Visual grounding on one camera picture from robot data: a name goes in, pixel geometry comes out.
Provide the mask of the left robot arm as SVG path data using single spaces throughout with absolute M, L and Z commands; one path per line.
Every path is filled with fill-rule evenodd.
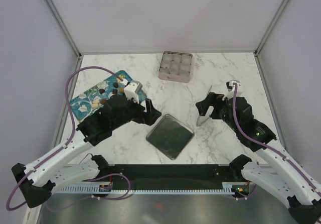
M 32 163 L 14 165 L 12 173 L 17 181 L 14 189 L 19 189 L 25 198 L 24 203 L 34 208 L 65 186 L 86 180 L 106 180 L 110 170 L 101 155 L 94 155 L 82 164 L 67 164 L 111 137 L 114 130 L 126 123 L 133 121 L 152 126 L 161 115 L 148 98 L 142 105 L 124 95 L 113 95 L 77 126 L 76 130 L 84 136 L 80 142 L 69 138 Z

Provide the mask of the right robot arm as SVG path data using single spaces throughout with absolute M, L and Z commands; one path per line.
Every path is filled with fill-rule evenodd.
M 252 106 L 244 97 L 226 97 L 208 93 L 203 101 L 196 103 L 200 116 L 213 107 L 210 118 L 222 120 L 236 134 L 242 145 L 265 160 L 276 172 L 273 175 L 246 156 L 239 156 L 243 164 L 229 168 L 235 181 L 249 180 L 277 198 L 287 208 L 297 223 L 320 223 L 320 183 L 315 181 L 290 156 L 277 141 L 275 133 L 264 123 L 255 119 Z

